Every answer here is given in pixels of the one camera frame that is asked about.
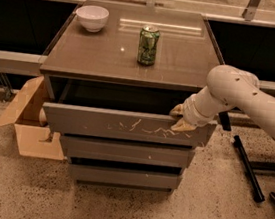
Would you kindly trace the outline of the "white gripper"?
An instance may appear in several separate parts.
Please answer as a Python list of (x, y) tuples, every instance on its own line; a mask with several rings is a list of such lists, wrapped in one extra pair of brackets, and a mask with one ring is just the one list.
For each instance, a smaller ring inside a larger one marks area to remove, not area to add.
[(169, 111), (171, 116), (183, 116), (183, 118), (177, 120), (176, 124), (172, 125), (171, 129), (174, 132), (193, 131), (196, 126), (203, 127), (213, 120), (213, 115), (206, 117), (196, 109), (195, 98), (196, 95), (191, 95), (183, 104), (178, 104)]

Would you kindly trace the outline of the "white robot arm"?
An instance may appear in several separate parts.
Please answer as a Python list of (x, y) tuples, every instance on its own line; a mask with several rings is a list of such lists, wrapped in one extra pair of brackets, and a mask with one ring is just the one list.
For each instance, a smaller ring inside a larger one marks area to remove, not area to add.
[(235, 107), (275, 140), (275, 97), (259, 89), (255, 74), (231, 65), (212, 68), (206, 86), (171, 110), (170, 115), (180, 119), (170, 129), (192, 131)]

